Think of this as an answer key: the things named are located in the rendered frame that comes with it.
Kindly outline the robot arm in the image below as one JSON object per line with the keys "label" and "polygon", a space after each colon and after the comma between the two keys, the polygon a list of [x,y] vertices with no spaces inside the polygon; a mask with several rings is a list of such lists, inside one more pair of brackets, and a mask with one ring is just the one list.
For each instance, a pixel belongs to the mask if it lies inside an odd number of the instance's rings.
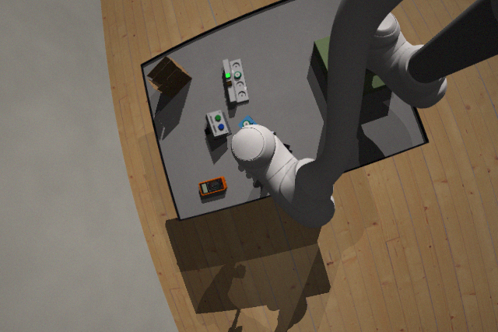
{"label": "robot arm", "polygon": [[498,55],[498,0],[476,0],[416,46],[391,13],[402,1],[341,0],[329,41],[326,137],[318,159],[298,161],[290,145],[258,124],[232,138],[235,160],[301,225],[319,228],[334,216],[334,183],[352,158],[365,74],[374,72],[401,100],[422,109],[444,97],[445,76]]}

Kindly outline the orange digital multimeter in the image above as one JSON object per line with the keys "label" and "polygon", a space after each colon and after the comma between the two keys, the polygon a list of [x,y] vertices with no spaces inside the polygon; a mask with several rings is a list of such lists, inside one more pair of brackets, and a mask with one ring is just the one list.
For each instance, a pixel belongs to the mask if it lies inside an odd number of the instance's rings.
{"label": "orange digital multimeter", "polygon": [[227,189],[224,176],[201,182],[198,185],[202,196]]}

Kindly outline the brown cardboard box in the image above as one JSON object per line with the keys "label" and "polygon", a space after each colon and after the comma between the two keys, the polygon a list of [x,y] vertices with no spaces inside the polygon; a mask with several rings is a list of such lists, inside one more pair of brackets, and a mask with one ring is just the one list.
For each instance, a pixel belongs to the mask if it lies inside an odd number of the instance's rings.
{"label": "brown cardboard box", "polygon": [[176,65],[177,62],[175,60],[168,57],[165,56],[147,75],[153,80],[147,80],[156,91],[161,91],[162,94],[173,98],[192,77],[187,75],[184,69],[180,69],[182,66],[179,64]]}

